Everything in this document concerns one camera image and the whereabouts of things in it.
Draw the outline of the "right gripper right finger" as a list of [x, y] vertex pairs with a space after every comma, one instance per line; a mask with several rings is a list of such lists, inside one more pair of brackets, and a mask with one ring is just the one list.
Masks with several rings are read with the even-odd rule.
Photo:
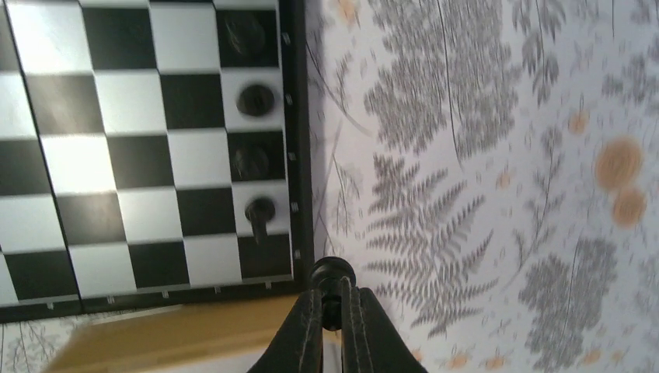
[[344, 372], [425, 372], [369, 288], [340, 280]]

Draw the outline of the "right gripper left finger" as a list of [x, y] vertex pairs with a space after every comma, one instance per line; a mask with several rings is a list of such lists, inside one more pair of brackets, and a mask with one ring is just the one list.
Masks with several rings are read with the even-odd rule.
[[323, 371], [323, 304], [318, 290], [301, 293], [249, 373]]

